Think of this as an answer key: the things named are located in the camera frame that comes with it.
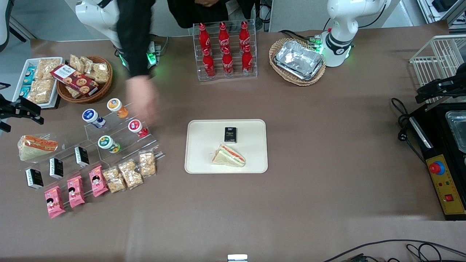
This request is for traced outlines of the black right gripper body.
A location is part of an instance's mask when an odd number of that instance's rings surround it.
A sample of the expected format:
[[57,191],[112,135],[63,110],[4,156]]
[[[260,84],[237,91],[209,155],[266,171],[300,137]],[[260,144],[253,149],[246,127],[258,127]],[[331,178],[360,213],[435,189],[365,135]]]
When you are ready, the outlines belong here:
[[8,125],[6,122],[3,122],[3,120],[9,119],[9,118],[18,118],[16,111],[17,109],[15,108],[15,105],[13,104],[13,102],[5,99],[5,97],[1,94],[0,95],[0,118],[1,118],[0,129],[1,131],[4,131],[4,132],[11,131],[11,126]]

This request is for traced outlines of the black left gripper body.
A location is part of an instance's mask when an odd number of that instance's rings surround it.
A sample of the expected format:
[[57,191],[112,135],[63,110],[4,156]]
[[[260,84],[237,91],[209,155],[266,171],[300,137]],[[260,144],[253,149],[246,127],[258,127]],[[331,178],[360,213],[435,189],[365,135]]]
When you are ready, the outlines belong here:
[[456,75],[443,79],[441,83],[442,94],[465,94],[466,73],[456,73]]

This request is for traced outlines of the bare person hand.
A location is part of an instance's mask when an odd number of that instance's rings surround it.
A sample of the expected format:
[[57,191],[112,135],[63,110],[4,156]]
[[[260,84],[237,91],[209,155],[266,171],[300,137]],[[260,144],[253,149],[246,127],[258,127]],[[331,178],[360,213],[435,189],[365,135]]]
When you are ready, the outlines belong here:
[[133,111],[147,124],[158,118],[158,91],[149,76],[135,76],[126,80],[126,96]]

